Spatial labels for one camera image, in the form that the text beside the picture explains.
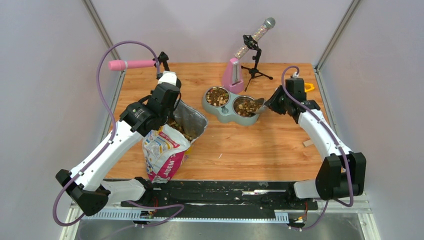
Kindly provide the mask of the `metal food scoop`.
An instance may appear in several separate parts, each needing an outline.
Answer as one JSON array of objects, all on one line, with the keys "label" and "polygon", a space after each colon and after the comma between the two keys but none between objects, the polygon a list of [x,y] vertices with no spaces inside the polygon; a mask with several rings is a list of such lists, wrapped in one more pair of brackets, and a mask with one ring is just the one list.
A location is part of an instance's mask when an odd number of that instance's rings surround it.
[{"label": "metal food scoop", "polygon": [[251,100],[248,103],[247,111],[252,114],[261,114],[268,109],[265,102],[263,97]]}]

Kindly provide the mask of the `pet food bag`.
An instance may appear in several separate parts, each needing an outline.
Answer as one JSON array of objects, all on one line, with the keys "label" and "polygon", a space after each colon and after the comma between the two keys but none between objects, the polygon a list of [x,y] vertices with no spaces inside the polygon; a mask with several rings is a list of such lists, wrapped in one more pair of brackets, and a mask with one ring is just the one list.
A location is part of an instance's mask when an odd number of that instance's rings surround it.
[{"label": "pet food bag", "polygon": [[168,122],[141,141],[149,180],[158,184],[169,182],[207,126],[208,120],[200,111],[181,101]]}]

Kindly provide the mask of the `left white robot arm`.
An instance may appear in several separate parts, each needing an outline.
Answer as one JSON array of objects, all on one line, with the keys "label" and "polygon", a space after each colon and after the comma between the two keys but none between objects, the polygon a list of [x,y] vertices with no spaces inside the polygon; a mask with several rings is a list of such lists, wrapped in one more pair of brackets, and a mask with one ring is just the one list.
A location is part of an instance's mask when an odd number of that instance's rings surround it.
[{"label": "left white robot arm", "polygon": [[93,216],[106,205],[135,201],[149,206],[153,193],[141,178],[105,181],[118,160],[152,130],[164,126],[181,98],[180,88],[163,82],[151,94],[129,104],[115,127],[92,153],[71,170],[61,169],[55,178],[86,216]]}]

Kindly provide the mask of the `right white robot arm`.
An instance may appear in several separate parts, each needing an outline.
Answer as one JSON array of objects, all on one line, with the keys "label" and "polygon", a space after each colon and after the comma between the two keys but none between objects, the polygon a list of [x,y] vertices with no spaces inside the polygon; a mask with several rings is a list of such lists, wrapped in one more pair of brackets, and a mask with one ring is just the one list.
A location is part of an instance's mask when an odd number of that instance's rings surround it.
[{"label": "right white robot arm", "polygon": [[286,79],[265,105],[275,113],[291,116],[308,134],[322,158],[314,179],[292,184],[292,190],[285,195],[290,208],[298,209],[306,199],[337,200],[363,194],[366,157],[353,152],[335,134],[317,102],[307,99],[302,78]]}]

